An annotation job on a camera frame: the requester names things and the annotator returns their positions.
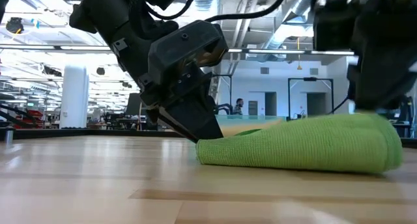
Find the ceiling duct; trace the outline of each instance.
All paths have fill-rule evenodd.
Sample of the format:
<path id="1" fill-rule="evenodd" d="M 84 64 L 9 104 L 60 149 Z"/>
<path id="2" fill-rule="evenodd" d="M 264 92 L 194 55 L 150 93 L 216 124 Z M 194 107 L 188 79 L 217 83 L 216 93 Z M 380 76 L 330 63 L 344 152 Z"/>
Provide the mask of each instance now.
<path id="1" fill-rule="evenodd" d="M 275 18 L 276 31 L 264 44 L 263 49 L 279 49 L 289 36 L 296 36 L 292 28 L 306 28 L 303 26 L 283 25 L 285 21 L 303 16 L 309 10 L 311 0 L 292 0 L 280 7 Z M 286 55 L 258 55 L 257 60 L 261 63 L 266 61 L 284 61 Z"/>
<path id="2" fill-rule="evenodd" d="M 291 10 L 288 13 L 288 15 L 286 15 L 283 22 L 287 22 L 290 20 L 294 20 L 296 18 L 304 17 L 304 14 L 310 8 L 310 2 L 311 0 L 294 0 Z"/>
<path id="3" fill-rule="evenodd" d="M 195 7 L 200 12 L 210 12 L 212 7 L 219 7 L 220 0 L 194 0 Z"/>

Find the ceiling light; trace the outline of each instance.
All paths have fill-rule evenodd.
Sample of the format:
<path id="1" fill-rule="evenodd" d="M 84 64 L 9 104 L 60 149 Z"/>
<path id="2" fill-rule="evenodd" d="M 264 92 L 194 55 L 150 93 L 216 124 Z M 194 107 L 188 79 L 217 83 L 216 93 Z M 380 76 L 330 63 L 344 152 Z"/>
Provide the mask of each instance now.
<path id="1" fill-rule="evenodd" d="M 311 51 L 312 55 L 354 55 L 353 51 Z"/>
<path id="2" fill-rule="evenodd" d="M 27 100 L 2 100 L 2 102 L 6 102 L 6 103 L 26 103 Z"/>
<path id="3" fill-rule="evenodd" d="M 61 46 L 61 49 L 110 51 L 108 46 Z"/>
<path id="4" fill-rule="evenodd" d="M 44 45 L 19 45 L 19 44 L 1 44 L 0 49 L 31 49 L 31 50 L 45 50 L 55 49 L 53 46 Z"/>
<path id="5" fill-rule="evenodd" d="M 31 83 L 27 81 L 9 81 L 9 83 L 14 87 L 30 89 Z"/>
<path id="6" fill-rule="evenodd" d="M 297 50 L 270 50 L 270 49 L 249 49 L 248 53 L 258 53 L 258 54 L 304 54 L 305 51 Z"/>
<path id="7" fill-rule="evenodd" d="M 243 51 L 242 49 L 235 49 L 235 48 L 229 49 L 229 53 L 241 53 L 242 51 Z"/>

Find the wooden tabletop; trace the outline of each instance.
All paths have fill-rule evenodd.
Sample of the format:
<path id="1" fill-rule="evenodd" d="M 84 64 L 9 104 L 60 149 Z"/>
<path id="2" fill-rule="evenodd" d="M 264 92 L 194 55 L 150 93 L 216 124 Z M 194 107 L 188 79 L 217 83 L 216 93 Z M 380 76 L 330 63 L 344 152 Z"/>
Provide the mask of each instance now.
<path id="1" fill-rule="evenodd" d="M 183 139 L 0 146 L 0 223 L 417 223 L 417 150 L 381 176 L 200 165 Z"/>

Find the green towel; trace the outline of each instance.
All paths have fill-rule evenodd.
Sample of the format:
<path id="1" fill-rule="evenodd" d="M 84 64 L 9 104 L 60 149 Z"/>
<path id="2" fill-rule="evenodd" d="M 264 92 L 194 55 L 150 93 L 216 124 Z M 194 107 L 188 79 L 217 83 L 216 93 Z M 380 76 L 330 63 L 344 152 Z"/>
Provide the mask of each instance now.
<path id="1" fill-rule="evenodd" d="M 398 168 L 401 140 L 376 114 L 329 115 L 283 122 L 233 137 L 200 140 L 202 164 L 382 173 Z"/>

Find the wooden table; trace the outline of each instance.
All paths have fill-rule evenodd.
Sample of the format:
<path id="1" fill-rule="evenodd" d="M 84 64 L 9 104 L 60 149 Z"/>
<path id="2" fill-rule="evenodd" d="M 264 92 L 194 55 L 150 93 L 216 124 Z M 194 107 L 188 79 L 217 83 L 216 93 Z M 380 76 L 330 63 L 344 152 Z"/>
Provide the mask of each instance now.
<path id="1" fill-rule="evenodd" d="M 384 176 L 200 165 L 183 139 L 0 146 L 0 223 L 417 223 L 417 151 Z"/>

